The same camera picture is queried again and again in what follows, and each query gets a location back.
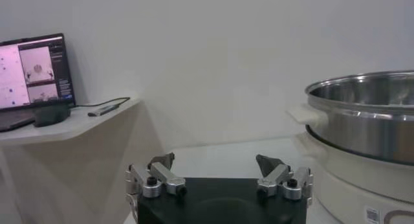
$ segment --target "cable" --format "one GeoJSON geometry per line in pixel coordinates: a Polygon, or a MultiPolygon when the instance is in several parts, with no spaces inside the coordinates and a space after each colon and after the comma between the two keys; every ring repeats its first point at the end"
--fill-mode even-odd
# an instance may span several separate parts
{"type": "Polygon", "coordinates": [[[131,98],[130,97],[122,97],[122,98],[115,98],[106,102],[101,102],[99,104],[93,104],[93,105],[76,105],[76,107],[98,107],[104,104],[107,104],[109,102],[114,102],[114,101],[118,101],[118,100],[123,100],[122,102],[118,103],[117,105],[120,106],[121,104],[129,101],[131,98]]]}

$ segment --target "pot rim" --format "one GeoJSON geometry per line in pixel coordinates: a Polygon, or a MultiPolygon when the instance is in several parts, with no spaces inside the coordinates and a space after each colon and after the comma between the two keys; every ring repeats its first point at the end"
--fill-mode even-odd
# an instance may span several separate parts
{"type": "Polygon", "coordinates": [[[351,109],[351,110],[364,110],[370,112],[380,113],[414,113],[414,105],[375,105],[375,104],[361,104],[354,102],[342,102],[337,100],[331,100],[328,98],[322,98],[320,96],[312,95],[315,89],[326,87],[332,84],[340,84],[351,80],[363,80],[367,78],[385,78],[385,77],[399,77],[399,76],[414,76],[414,70],[408,71],[383,71],[375,73],[361,73],[353,74],[349,76],[341,76],[322,80],[310,84],[305,88],[305,93],[308,95],[310,101],[314,101],[323,106],[335,107],[339,109],[351,109]]]}

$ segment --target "qr code label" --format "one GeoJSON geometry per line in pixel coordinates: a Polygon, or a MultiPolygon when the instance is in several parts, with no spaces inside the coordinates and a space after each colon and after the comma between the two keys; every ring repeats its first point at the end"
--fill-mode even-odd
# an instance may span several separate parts
{"type": "Polygon", "coordinates": [[[365,207],[365,221],[369,224],[381,224],[380,212],[371,207],[365,207]]]}

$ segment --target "white countertop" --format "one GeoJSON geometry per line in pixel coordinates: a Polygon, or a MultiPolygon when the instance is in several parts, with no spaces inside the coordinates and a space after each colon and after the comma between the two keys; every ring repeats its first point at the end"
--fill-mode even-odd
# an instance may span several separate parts
{"type": "Polygon", "coordinates": [[[21,145],[68,140],[85,133],[138,103],[139,99],[131,99],[122,104],[118,109],[100,117],[87,116],[88,112],[94,111],[99,107],[75,107],[72,109],[71,116],[68,119],[55,125],[36,128],[31,124],[13,131],[0,133],[0,145],[21,145]]]}
{"type": "MultiPolygon", "coordinates": [[[[279,158],[295,170],[312,166],[312,160],[303,158],[294,138],[259,140],[234,144],[177,148],[172,150],[175,160],[171,169],[181,177],[260,178],[256,155],[279,158]]],[[[328,211],[314,200],[308,209],[307,224],[339,224],[328,211]]],[[[135,224],[129,215],[124,224],[135,224]]]]}

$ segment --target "white appliance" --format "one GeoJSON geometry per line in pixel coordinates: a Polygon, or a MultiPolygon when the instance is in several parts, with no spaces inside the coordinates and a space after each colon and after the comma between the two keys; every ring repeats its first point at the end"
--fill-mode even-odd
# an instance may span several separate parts
{"type": "Polygon", "coordinates": [[[308,133],[298,135],[302,154],[314,157],[314,195],[340,221],[414,223],[414,167],[382,162],[332,148],[308,133]]]}

